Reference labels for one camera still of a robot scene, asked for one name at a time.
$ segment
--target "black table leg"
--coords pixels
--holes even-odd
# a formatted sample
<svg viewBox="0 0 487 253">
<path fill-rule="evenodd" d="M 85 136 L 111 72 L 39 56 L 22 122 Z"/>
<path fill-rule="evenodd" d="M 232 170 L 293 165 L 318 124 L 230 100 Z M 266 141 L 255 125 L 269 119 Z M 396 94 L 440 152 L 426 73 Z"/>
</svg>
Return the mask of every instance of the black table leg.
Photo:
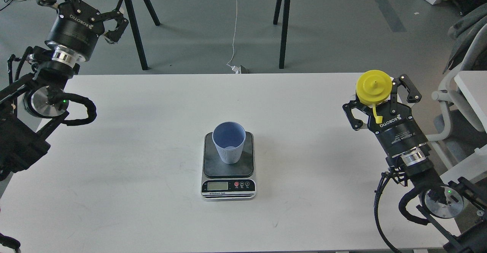
<svg viewBox="0 0 487 253">
<path fill-rule="evenodd" d="M 127 14 L 129 15 L 130 27 L 134 34 L 135 46 L 137 47 L 137 53 L 139 54 L 140 66 L 143 70 L 148 70 L 146 54 L 144 53 L 144 47 L 140 38 L 139 26 L 137 25 L 137 19 L 135 19 L 134 5 L 132 0 L 125 0 L 125 7 L 127 7 Z"/>
<path fill-rule="evenodd" d="M 280 55 L 279 68 L 284 68 L 284 61 L 286 57 L 286 42 L 287 42 L 287 25 L 289 23 L 289 7 L 291 0 L 284 0 L 284 12 L 282 12 L 282 34 L 280 36 Z"/>
<path fill-rule="evenodd" d="M 153 18 L 154 24 L 156 26 L 159 26 L 161 24 L 161 22 L 159 22 L 159 18 L 157 17 L 157 14 L 155 13 L 155 10 L 154 10 L 154 7 L 152 6 L 151 0 L 144 0 L 144 3 L 146 4 L 146 7 L 149 10 L 151 17 Z"/>
<path fill-rule="evenodd" d="M 275 2 L 275 11 L 274 11 L 274 24 L 277 25 L 277 21 L 279 19 L 279 12 L 280 12 L 280 5 L 282 4 L 282 0 L 276 0 Z"/>
</svg>

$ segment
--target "ribbed cup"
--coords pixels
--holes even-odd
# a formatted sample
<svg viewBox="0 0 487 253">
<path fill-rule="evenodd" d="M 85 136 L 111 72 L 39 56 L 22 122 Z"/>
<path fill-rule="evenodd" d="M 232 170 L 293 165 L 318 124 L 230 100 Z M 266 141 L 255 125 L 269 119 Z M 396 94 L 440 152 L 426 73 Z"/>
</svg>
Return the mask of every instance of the ribbed cup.
<svg viewBox="0 0 487 253">
<path fill-rule="evenodd" d="M 215 128 L 213 143 L 224 163 L 234 164 L 239 161 L 246 136 L 245 129 L 235 122 L 224 122 Z"/>
</svg>

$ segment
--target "yellow tab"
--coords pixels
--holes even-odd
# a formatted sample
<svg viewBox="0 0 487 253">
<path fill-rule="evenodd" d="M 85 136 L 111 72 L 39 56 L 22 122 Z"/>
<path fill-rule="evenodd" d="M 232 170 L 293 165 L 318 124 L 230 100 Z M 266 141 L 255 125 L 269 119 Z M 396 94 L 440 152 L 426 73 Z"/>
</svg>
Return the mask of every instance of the yellow tab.
<svg viewBox="0 0 487 253">
<path fill-rule="evenodd" d="M 377 115 L 376 104 L 372 104 L 372 111 L 374 113 L 374 118 L 376 119 L 376 124 L 381 124 L 383 117 Z"/>
</svg>

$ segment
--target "white cable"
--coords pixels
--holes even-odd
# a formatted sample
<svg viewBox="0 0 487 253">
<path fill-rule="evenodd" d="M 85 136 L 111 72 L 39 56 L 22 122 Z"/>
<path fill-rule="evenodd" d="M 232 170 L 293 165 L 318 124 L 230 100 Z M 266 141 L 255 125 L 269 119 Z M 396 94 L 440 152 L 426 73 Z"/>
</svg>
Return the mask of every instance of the white cable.
<svg viewBox="0 0 487 253">
<path fill-rule="evenodd" d="M 233 53 L 232 53 L 232 57 L 230 59 L 230 61 L 228 61 L 226 63 L 227 66 L 231 67 L 232 70 L 234 70 L 235 68 L 237 68 L 236 66 L 231 66 L 229 65 L 230 62 L 232 62 L 233 60 L 233 56 L 235 56 L 235 35 L 237 35 L 237 18 L 239 16 L 239 0 L 235 0 L 235 29 L 233 31 L 233 42 L 232 42 L 232 50 L 233 50 Z M 237 71 L 235 71 L 235 73 L 239 73 L 240 72 L 240 68 L 238 68 Z"/>
</svg>

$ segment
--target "yellow plastic cap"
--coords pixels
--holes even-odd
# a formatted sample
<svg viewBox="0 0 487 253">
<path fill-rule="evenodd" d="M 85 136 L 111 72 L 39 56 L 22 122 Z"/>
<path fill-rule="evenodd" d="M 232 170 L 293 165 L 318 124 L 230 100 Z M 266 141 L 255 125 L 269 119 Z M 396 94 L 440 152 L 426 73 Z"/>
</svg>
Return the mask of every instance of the yellow plastic cap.
<svg viewBox="0 0 487 253">
<path fill-rule="evenodd" d="M 391 77 L 380 70 L 369 70 L 358 78 L 357 97 L 364 105 L 378 105 L 384 102 L 393 88 Z"/>
</svg>

